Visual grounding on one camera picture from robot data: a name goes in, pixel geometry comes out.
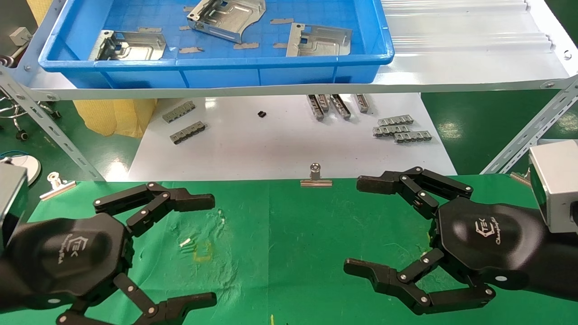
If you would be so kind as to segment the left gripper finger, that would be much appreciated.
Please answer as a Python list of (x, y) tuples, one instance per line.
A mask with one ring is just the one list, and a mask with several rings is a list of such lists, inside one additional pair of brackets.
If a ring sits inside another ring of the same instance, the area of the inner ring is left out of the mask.
[[(214, 292), (169, 298), (155, 304), (125, 273), (118, 274), (113, 279), (113, 284), (142, 312), (134, 321), (135, 325), (182, 325), (190, 311), (210, 308), (217, 304)], [(109, 324), (86, 317), (85, 312), (88, 308), (87, 301), (78, 300), (56, 319), (56, 323), (58, 325)]]
[(140, 237), (172, 211), (215, 208), (215, 197), (213, 194), (190, 194), (185, 188), (166, 188), (150, 182), (97, 198), (93, 207), (95, 212), (111, 216), (138, 209), (126, 221), (126, 228), (133, 237)]

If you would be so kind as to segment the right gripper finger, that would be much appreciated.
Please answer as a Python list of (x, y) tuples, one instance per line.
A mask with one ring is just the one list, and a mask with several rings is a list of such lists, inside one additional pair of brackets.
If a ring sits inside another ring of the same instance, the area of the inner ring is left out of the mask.
[(436, 267), (448, 267), (449, 259), (438, 249), (425, 253), (402, 271), (384, 264), (370, 263), (357, 259), (345, 259), (344, 271), (370, 281), (373, 290), (380, 294), (396, 297), (416, 315), (456, 312), (483, 308), (495, 298), (495, 292), (478, 276), (459, 270), (461, 282), (466, 288), (427, 293), (417, 286), (417, 282)]
[(437, 218), (440, 206), (432, 194), (451, 201), (458, 197), (469, 199), (473, 193), (471, 186), (421, 167), (404, 172), (385, 171), (381, 176), (359, 176), (357, 190), (398, 194), (427, 220)]

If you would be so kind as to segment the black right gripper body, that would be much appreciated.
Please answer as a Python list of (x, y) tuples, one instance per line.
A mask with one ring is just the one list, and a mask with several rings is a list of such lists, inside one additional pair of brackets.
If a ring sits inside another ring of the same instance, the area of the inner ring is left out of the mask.
[(458, 273), (507, 290), (527, 290), (548, 230), (536, 209), (456, 198), (438, 210), (440, 244)]

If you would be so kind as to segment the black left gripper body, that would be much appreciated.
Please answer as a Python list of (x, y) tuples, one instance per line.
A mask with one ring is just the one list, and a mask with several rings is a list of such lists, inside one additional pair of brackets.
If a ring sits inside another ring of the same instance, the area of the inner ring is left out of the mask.
[(126, 227), (109, 214), (21, 224), (10, 239), (10, 311), (101, 304), (134, 253)]

